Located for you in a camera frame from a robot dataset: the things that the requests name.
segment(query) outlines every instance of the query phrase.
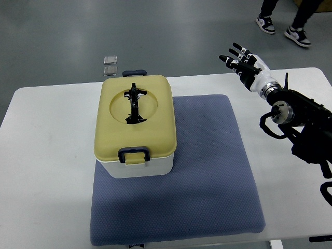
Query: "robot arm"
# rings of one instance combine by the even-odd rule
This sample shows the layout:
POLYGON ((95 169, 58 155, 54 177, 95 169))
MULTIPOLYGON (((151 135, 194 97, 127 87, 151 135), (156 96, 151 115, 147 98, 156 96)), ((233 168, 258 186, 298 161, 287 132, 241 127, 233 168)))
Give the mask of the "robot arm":
MULTIPOLYGON (((292 154, 307 163, 317 163, 321 166, 323 176, 332 178, 332 172, 328 162, 332 163, 332 113, 309 99, 303 94, 288 89, 286 74, 285 87, 271 77, 271 71, 264 61, 249 50, 234 43, 235 48, 229 51, 238 59, 232 57, 219 56, 240 76, 241 82, 252 92, 257 92, 261 98, 266 100, 271 106, 271 112, 263 115, 260 119, 260 127, 270 136, 276 139, 288 138, 292 143, 292 154), (268 117, 278 124, 283 135, 276 135, 266 125, 268 117), (293 127, 303 126, 303 130, 298 132, 293 127)), ((332 196, 327 188, 332 186, 332 182, 321 186, 321 193, 326 201, 332 205, 332 196)))

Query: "black and white sneaker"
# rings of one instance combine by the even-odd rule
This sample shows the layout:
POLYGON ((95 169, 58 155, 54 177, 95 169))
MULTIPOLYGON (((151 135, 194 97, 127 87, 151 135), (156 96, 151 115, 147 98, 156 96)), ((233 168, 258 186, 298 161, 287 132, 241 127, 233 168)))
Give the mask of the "black and white sneaker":
POLYGON ((306 37, 306 32, 303 28, 294 29, 292 27, 288 27, 285 31, 285 36, 291 40, 293 40, 297 45, 301 47, 310 47, 311 42, 306 37))
POLYGON ((260 14, 256 19, 259 28, 268 34, 274 34, 275 28, 270 17, 261 17, 260 14))

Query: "blue cushion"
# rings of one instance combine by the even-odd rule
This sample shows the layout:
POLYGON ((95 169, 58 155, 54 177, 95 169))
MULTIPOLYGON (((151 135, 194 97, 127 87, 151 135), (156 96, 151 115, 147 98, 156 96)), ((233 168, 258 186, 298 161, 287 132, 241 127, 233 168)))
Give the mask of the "blue cushion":
POLYGON ((255 180, 228 98, 174 97, 174 109, 177 149, 170 173, 115 179, 96 162, 92 245, 263 231, 255 180))

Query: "concrete floor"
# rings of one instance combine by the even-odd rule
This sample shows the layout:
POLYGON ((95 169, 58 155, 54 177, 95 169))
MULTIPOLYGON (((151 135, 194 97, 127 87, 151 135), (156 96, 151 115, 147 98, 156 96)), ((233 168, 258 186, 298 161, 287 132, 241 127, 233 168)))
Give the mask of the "concrete floor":
MULTIPOLYGON (((261 0, 1 0, 0 123, 21 87, 104 81, 103 58, 118 57, 118 75, 145 69, 165 77, 230 73, 218 59, 233 42, 258 54, 272 70, 317 67, 332 82, 332 13, 316 13, 306 25, 313 46, 284 37, 297 7, 280 1, 272 15, 276 34, 255 18, 261 0)), ((308 238, 284 240, 284 248, 332 248, 308 238)), ((269 248, 268 242, 211 248, 269 248)))

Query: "storage box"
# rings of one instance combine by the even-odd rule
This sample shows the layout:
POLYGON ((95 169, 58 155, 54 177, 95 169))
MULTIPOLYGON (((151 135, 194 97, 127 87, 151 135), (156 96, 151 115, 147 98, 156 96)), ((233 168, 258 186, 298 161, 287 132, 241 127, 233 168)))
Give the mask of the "storage box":
POLYGON ((165 77, 112 78, 103 83, 94 153, 111 176, 167 174, 175 149, 173 98, 165 77))

